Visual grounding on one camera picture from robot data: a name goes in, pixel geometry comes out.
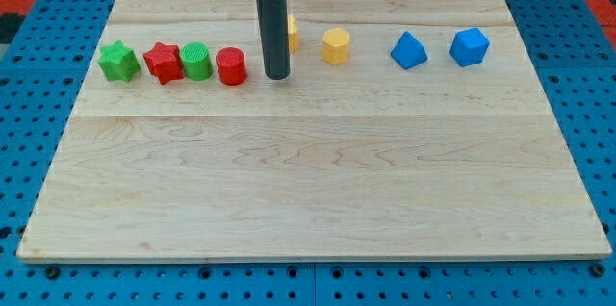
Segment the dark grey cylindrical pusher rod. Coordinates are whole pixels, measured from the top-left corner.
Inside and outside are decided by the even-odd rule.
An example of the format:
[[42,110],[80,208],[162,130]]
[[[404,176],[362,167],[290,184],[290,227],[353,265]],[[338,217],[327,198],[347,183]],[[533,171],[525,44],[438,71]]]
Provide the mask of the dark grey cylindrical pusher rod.
[[265,74],[272,80],[290,75],[287,0],[256,0]]

